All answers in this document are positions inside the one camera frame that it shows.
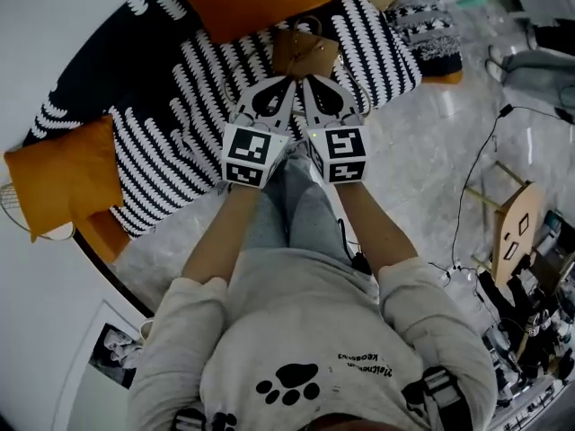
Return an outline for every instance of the gray sweatshirt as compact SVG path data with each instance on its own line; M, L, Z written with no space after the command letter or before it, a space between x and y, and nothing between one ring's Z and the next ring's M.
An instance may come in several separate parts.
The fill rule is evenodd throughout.
M229 286L176 279L140 357L129 429L170 429L201 401L208 423L230 417L226 431L296 431L332 413L440 430L402 395L432 347L483 430L497 397L491 357L436 281L421 259L383 267L376 281L294 249L244 252Z

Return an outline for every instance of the gray pants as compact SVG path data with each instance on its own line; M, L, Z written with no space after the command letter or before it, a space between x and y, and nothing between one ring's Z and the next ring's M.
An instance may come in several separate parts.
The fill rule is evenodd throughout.
M296 152L277 168L261 193L243 249L305 249L351 266L330 200L312 180L310 164Z
M505 86L575 111L575 59L530 50L506 57L502 67L508 72Z

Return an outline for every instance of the wooden chair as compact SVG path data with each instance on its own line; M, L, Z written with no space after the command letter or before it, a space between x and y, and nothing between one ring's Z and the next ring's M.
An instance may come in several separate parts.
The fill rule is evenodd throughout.
M531 254L544 195L533 182L521 179L502 162L495 165L521 186L511 198L500 205L477 190L465 187L465 191L495 209L491 269L473 259L491 272L497 287L502 287L511 279L523 256Z

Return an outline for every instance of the white cube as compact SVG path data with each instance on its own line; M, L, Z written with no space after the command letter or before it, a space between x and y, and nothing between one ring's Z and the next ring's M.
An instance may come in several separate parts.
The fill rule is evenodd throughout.
M263 189L283 159L289 137L226 124L222 149L224 180Z
M326 183L349 183L367 175L369 133L365 126L307 129L307 151Z

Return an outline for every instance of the paw print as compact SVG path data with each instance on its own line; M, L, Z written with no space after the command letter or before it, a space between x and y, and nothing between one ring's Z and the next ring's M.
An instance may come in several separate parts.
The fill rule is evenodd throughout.
M234 431L237 418L233 413L218 412L212 421L212 431Z
M318 372L315 364L288 364L280 367L276 376L284 388L289 388L281 398L284 405L293 406L301 397L301 392L296 388L310 382ZM266 404L273 404L280 395L279 390L273 389L273 383L269 380L259 382L255 387L259 394L268 394ZM304 388L304 397L313 400L320 395L320 387L316 383L308 383Z

